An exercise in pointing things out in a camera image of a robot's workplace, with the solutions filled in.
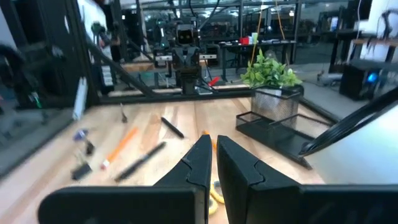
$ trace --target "small blue object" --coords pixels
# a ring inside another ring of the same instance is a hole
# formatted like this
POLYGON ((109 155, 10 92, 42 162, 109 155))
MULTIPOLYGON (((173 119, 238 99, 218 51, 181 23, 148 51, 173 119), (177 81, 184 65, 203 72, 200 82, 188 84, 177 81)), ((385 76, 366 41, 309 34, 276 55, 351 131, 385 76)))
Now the small blue object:
POLYGON ((378 78, 378 74, 376 74, 376 73, 371 73, 369 76, 368 76, 368 82, 369 83, 374 83, 376 80, 377 80, 377 78, 378 78))
POLYGON ((75 136, 73 137, 73 140, 74 141, 84 140, 84 139, 86 139, 87 134, 88 134, 87 129, 81 129, 75 134, 75 136))

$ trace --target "red object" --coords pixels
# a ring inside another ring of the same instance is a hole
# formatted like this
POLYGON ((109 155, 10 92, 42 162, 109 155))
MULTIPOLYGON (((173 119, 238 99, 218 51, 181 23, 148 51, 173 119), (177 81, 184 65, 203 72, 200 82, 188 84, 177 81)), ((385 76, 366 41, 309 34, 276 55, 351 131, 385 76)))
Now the red object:
POLYGON ((213 85, 215 85, 217 82, 218 82, 218 80, 220 80, 220 78, 219 77, 216 77, 216 78, 214 78, 211 82, 209 82, 208 84, 209 84, 209 86, 213 86, 213 85))
POLYGON ((249 45, 249 43, 250 43, 250 38, 249 38, 249 37, 242 37, 242 38, 239 39, 239 42, 240 42, 242 45, 249 45))

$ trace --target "green plant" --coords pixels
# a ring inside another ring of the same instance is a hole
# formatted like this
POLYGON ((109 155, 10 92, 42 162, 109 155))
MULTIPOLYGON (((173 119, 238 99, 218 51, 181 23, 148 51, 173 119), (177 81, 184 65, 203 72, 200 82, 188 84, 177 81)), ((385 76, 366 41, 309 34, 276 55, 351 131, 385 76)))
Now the green plant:
POLYGON ((291 68, 286 69, 286 65, 273 58, 265 57, 262 50, 259 51, 253 65, 248 62, 248 70, 241 75, 241 78, 243 83, 250 85, 251 88, 263 85, 294 86, 301 83, 291 68))

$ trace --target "wire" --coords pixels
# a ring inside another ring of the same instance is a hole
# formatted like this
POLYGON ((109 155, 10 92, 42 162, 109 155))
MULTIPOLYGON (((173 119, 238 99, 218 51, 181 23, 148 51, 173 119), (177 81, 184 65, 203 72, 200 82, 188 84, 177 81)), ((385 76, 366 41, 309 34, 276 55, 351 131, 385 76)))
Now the wire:
MULTIPOLYGON (((283 40, 285 40, 286 39, 285 38, 285 33, 284 33, 283 28, 282 28, 282 21, 280 19, 280 14, 279 14, 279 10, 278 10, 278 0, 275 0, 275 6, 276 6, 276 13, 278 15, 279 29, 280 29, 280 32, 282 33, 283 40)), ((289 61, 290 61, 289 56, 286 53, 286 64, 287 64, 287 66, 289 66, 289 61)))
POLYGON ((258 40, 258 37, 259 37, 260 26, 261 26, 261 17, 262 17, 262 10, 260 11, 259 22, 258 22, 258 24, 257 24, 257 39, 256 39, 256 41, 254 42, 253 51, 252 51, 252 53, 251 53, 250 67, 251 67, 251 65, 253 64, 254 53, 256 52, 256 45, 257 45, 257 40, 258 40))
POLYGON ((198 30, 201 30, 203 28, 203 26, 213 17, 219 3, 220 3, 220 0, 217 0, 216 6, 214 7, 213 11, 210 13, 209 17, 202 24, 200 24, 200 27, 198 28, 198 30))

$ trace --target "desk organizer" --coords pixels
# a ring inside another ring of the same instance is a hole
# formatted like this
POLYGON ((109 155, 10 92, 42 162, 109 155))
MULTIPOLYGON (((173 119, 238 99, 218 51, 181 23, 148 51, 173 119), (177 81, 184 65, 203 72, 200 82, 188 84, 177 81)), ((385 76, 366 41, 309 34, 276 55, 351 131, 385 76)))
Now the desk organizer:
POLYGON ((300 93, 282 90, 254 90, 251 111, 236 116, 236 129, 265 146, 281 153, 307 169, 300 156, 304 144, 314 140, 327 129, 328 123, 298 114, 300 93))

